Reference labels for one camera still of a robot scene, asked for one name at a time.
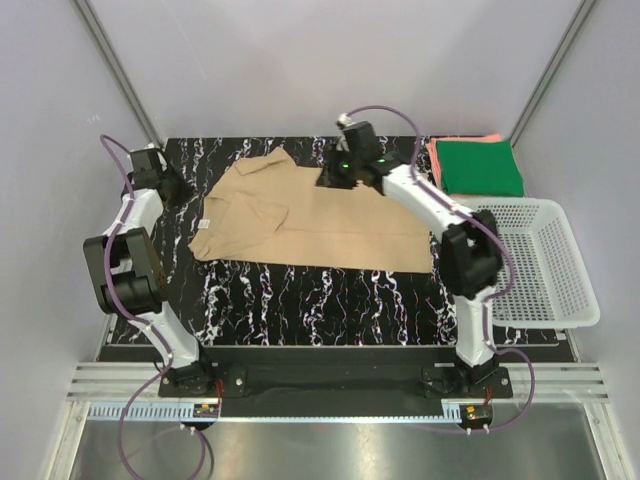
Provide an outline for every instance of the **stack of folded towels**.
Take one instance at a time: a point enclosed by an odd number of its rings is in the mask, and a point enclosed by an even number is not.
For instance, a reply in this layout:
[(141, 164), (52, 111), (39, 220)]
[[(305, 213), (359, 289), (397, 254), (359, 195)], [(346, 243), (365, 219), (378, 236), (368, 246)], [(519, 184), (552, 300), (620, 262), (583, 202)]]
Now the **stack of folded towels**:
[(436, 185), (450, 195), (524, 197), (511, 144), (500, 135), (433, 138), (427, 150)]

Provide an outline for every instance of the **orange towel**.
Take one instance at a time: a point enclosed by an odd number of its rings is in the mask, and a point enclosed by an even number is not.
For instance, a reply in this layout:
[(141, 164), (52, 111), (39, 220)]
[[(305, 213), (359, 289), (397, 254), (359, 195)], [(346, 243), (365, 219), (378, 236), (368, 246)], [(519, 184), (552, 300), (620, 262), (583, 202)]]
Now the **orange towel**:
[(442, 188), (442, 168), (440, 160), (438, 160), (438, 149), (436, 142), (480, 142), (480, 143), (496, 143), (501, 142), (500, 134), (487, 135), (486, 137), (443, 137), (432, 138), (427, 144), (427, 152), (429, 152), (429, 160), (431, 160), (431, 171), (436, 181), (436, 186)]

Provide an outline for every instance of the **black marble surface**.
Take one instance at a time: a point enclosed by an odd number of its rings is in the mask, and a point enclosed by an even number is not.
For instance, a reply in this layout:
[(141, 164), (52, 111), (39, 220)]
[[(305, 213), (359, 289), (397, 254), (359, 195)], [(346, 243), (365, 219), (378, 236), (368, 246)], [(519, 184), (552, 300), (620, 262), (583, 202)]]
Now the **black marble surface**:
[[(170, 284), (169, 303), (204, 345), (443, 345), (456, 341), (454, 308), (431, 274), (196, 261), (188, 249), (202, 200), (237, 159), (282, 146), (301, 166), (321, 166), (328, 139), (170, 139), (167, 159), (191, 187), (187, 202), (166, 209), (153, 242)], [(382, 137), (409, 155), (413, 137)], [(426, 148), (420, 168), (430, 172)], [(495, 328), (496, 343), (556, 344), (553, 331)], [(118, 320), (108, 343), (148, 344)]]

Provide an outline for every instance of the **white wall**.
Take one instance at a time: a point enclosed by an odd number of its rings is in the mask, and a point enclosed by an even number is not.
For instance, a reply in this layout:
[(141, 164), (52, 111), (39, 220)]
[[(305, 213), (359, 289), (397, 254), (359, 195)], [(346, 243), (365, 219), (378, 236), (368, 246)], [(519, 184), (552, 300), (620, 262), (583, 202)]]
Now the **white wall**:
[(98, 135), (146, 142), (70, 1), (3, 0), (0, 63), (0, 476), (30, 480), (103, 319), (82, 242), (122, 185)]
[[(164, 137), (508, 135), (579, 0), (91, 0)], [(390, 114), (380, 133), (411, 133)]]
[(528, 193), (558, 201), (580, 245), (602, 310), (581, 351), (601, 365), (636, 462), (639, 79), (640, 2), (599, 2), (516, 146)]

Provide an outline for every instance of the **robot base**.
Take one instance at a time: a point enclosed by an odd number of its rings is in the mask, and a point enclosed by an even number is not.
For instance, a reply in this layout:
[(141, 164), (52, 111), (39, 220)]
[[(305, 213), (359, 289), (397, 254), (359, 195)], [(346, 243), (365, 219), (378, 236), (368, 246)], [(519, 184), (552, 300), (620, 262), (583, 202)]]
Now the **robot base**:
[[(219, 365), (216, 368), (216, 379), (224, 385), (223, 398), (244, 397), (247, 385), (247, 369), (240, 365)], [(165, 377), (160, 382), (158, 396), (164, 398), (216, 398), (218, 391), (213, 382), (197, 388), (180, 388)]]
[(487, 398), (487, 387), (491, 387), (492, 398), (513, 398), (509, 371), (497, 367), (482, 380), (473, 382), (461, 372), (460, 367), (425, 367), (422, 382), (426, 398)]

